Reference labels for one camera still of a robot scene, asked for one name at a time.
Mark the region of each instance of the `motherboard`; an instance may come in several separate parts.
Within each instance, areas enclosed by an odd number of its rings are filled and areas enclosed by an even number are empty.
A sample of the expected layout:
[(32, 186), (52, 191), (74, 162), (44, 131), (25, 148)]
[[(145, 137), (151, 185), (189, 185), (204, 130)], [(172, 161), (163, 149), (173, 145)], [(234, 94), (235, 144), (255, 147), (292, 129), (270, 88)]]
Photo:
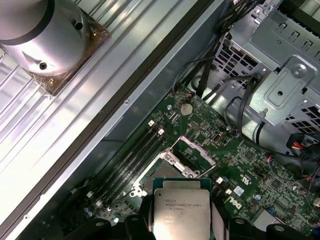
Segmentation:
[[(231, 216), (261, 230), (284, 223), (309, 235), (317, 213), (307, 202), (307, 190), (299, 181), (272, 174), (268, 157), (246, 144), (202, 99), (180, 89), (135, 130), (75, 208), (85, 219), (104, 218), (115, 225), (138, 213), (142, 198), (153, 193), (153, 179), (201, 176), (211, 179), (212, 198), (222, 199)], [(272, 166), (279, 176), (292, 177), (276, 162)]]

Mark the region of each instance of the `red wire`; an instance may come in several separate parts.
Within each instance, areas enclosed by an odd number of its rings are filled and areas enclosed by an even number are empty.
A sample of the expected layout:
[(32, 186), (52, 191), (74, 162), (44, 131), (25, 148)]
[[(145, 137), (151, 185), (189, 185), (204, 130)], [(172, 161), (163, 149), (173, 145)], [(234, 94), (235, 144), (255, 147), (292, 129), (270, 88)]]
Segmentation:
[(297, 143), (296, 141), (293, 142), (293, 146), (295, 146), (295, 147), (297, 147), (299, 149), (303, 149), (304, 148), (304, 146), (302, 146), (301, 144)]

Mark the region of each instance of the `ram slot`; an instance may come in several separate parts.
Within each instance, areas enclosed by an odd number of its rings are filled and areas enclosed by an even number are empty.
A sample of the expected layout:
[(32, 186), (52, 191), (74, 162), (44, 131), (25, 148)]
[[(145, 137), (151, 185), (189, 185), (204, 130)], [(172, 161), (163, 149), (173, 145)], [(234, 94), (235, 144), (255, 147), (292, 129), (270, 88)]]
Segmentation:
[(126, 179), (122, 183), (119, 182), (119, 184), (117, 184), (119, 185), (119, 187), (117, 187), (117, 190), (113, 189), (113, 192), (103, 199), (104, 203), (111, 203), (121, 193), (121, 191), (132, 181), (132, 179), (143, 169), (143, 167), (148, 165), (150, 160), (153, 160), (155, 154), (160, 151), (163, 142), (164, 140), (161, 137), (158, 138), (154, 142), (154, 144), (147, 149), (143, 156), (138, 158), (138, 161), (135, 163), (135, 166), (133, 166), (133, 168), (130, 169), (131, 172), (128, 172), (128, 175), (126, 175)]
[(154, 132), (151, 138), (147, 141), (145, 145), (139, 146), (139, 149), (136, 153), (133, 153), (130, 155), (129, 158), (125, 161), (125, 166), (119, 171), (117, 175), (113, 175), (112, 178), (110, 178), (107, 181), (107, 189), (103, 191), (100, 198), (103, 196), (107, 196), (110, 192), (112, 192), (113, 187), (117, 185), (121, 180), (123, 180), (127, 174), (130, 172), (131, 167), (136, 164), (137, 161), (139, 161), (139, 158), (141, 155), (144, 154), (145, 151), (149, 149), (149, 147), (157, 140), (157, 132)]
[(107, 164), (105, 167), (106, 170), (102, 170), (98, 175), (101, 176), (100, 178), (103, 178), (103, 183), (100, 183), (100, 186), (94, 191), (94, 195), (98, 196), (98, 198), (103, 193), (105, 187), (108, 185), (110, 181), (112, 181), (114, 178), (116, 178), (120, 172), (127, 166), (128, 162), (131, 160), (131, 156), (135, 154), (135, 152), (140, 150), (141, 146), (144, 146), (150, 138), (154, 135), (155, 128), (152, 126), (151, 128), (146, 128), (142, 134), (140, 134), (137, 139), (138, 142), (136, 144), (133, 144), (124, 154), (123, 158), (121, 159), (118, 155), (115, 155), (115, 160), (117, 161), (115, 163), (115, 166), (110, 167), (110, 163)]

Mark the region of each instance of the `silver cylinder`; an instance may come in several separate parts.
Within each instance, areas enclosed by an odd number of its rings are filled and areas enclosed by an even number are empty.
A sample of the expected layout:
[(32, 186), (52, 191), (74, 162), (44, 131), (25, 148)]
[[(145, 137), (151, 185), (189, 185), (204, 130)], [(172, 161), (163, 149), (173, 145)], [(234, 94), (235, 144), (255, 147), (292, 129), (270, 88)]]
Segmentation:
[[(82, 59), (89, 40), (88, 23), (72, 0), (28, 0), (18, 9), (12, 8), (10, 0), (2, 2), (11, 12), (0, 16), (0, 45), (22, 68), (56, 76)], [(17, 12), (20, 17), (8, 23)]]

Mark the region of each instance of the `wire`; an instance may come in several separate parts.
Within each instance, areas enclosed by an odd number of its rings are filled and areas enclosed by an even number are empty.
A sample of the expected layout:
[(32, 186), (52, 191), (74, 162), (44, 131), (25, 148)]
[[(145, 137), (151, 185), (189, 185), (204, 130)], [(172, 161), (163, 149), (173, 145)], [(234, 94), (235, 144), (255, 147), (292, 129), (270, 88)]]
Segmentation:
[(247, 136), (245, 136), (242, 132), (242, 127), (243, 127), (243, 117), (244, 117), (244, 111), (245, 111), (245, 107), (250, 99), (250, 96), (252, 94), (252, 92), (254, 91), (254, 88), (256, 86), (256, 84), (258, 83), (256, 78), (252, 78), (248, 85), (247, 88), (244, 92), (243, 98), (241, 100), (240, 103), (240, 107), (238, 109), (238, 114), (237, 114), (237, 125), (238, 125), (238, 131), (239, 131), (239, 135), (240, 137), (242, 137), (242, 139), (249, 145), (251, 145), (254, 148), (258, 148), (266, 153), (270, 153), (271, 155), (274, 156), (279, 156), (279, 157), (284, 157), (284, 158), (291, 158), (291, 159), (298, 159), (300, 160), (300, 157), (298, 156), (294, 156), (294, 155), (287, 155), (285, 153), (281, 153), (278, 151), (274, 151), (274, 150), (270, 150), (264, 146), (258, 145), (256, 144), (254, 141), (252, 141), (250, 138), (248, 138)]
[(266, 125), (266, 123), (263, 121), (261, 122), (261, 124), (259, 125), (258, 129), (256, 130), (256, 134), (255, 134), (255, 143), (260, 145), (260, 134), (261, 134), (261, 130), (264, 128), (264, 126)]
[(315, 180), (315, 178), (316, 178), (316, 176), (317, 176), (317, 173), (318, 173), (319, 169), (320, 169), (320, 166), (318, 166), (318, 167), (315, 169), (315, 171), (314, 171), (314, 173), (313, 173), (313, 175), (312, 175), (312, 178), (311, 178), (311, 180), (310, 180), (309, 187), (308, 187), (308, 191), (307, 191), (307, 194), (306, 194), (306, 199), (307, 199), (307, 202), (308, 202), (309, 206), (310, 206), (312, 209), (316, 210), (318, 213), (320, 213), (320, 209), (319, 209), (318, 207), (314, 207), (314, 206), (311, 204), (311, 202), (310, 202), (310, 193), (311, 193), (312, 183), (314, 182), (314, 180)]
[[(244, 17), (247, 14), (248, 10), (250, 10), (253, 7), (256, 7), (257, 5), (258, 2), (256, 0), (242, 0), (241, 2), (238, 2), (235, 6), (233, 6), (231, 9), (229, 9), (224, 15), (224, 17), (220, 19), (219, 23), (215, 28), (215, 32), (218, 33), (217, 38), (208, 52), (215, 56), (219, 49), (220, 38), (224, 36), (224, 33), (228, 30), (228, 28), (230, 28), (232, 24)], [(195, 92), (196, 95), (200, 98), (202, 98), (204, 91), (207, 87), (211, 64), (212, 61), (207, 61), (205, 63), (202, 76), (199, 81), (199, 85)]]
[(199, 58), (199, 59), (196, 59), (196, 60), (192, 60), (192, 61), (188, 61), (187, 63), (185, 63), (180, 71), (178, 72), (178, 74), (175, 76), (175, 79), (173, 81), (173, 84), (172, 84), (172, 93), (174, 95), (176, 95), (176, 85), (177, 83), (182, 79), (182, 72), (185, 70), (185, 68), (187, 68), (190, 64), (193, 64), (193, 63), (199, 63), (199, 62), (203, 62), (203, 61), (207, 61), (207, 60), (213, 60), (215, 58), (215, 56), (209, 56), (209, 57), (203, 57), (203, 58)]
[[(235, 76), (235, 77), (229, 77), (229, 78), (226, 78), (226, 79), (223, 79), (222, 81), (224, 83), (226, 82), (230, 82), (230, 81), (240, 81), (240, 80), (243, 80), (243, 81), (247, 81), (247, 80), (250, 80), (252, 78), (252, 76)], [(202, 100), (203, 101), (207, 101), (209, 98), (211, 98), (211, 96), (217, 91), (217, 89), (214, 87), (211, 92), (209, 92)]]
[(236, 129), (235, 129), (234, 126), (229, 122), (227, 113), (228, 113), (228, 108), (230, 108), (230, 106), (231, 106), (232, 104), (234, 104), (234, 102), (235, 102), (236, 99), (242, 100), (242, 98), (239, 97), (239, 96), (236, 96), (236, 97), (232, 98), (232, 100), (228, 103), (228, 105), (225, 107), (225, 109), (224, 109), (224, 111), (223, 111), (224, 121), (225, 121), (225, 123), (226, 123), (232, 130), (236, 130)]
[(293, 149), (299, 149), (299, 150), (301, 150), (301, 149), (304, 148), (304, 146), (302, 146), (300, 143), (294, 141), (294, 142), (293, 142), (293, 145), (292, 145), (292, 148), (293, 148)]
[(269, 156), (269, 158), (267, 159), (266, 162), (267, 162), (267, 164), (268, 164), (268, 167), (269, 167), (271, 173), (272, 173), (277, 179), (281, 179), (281, 180), (286, 181), (286, 182), (297, 182), (297, 181), (305, 180), (305, 179), (307, 179), (307, 178), (309, 177), (309, 176), (305, 176), (305, 177), (301, 177), (301, 178), (290, 178), (290, 179), (285, 178), (285, 177), (282, 177), (282, 176), (278, 175), (278, 174), (276, 173), (276, 171), (273, 169), (272, 162), (274, 162), (274, 161), (275, 161), (275, 159), (272, 158), (271, 156)]

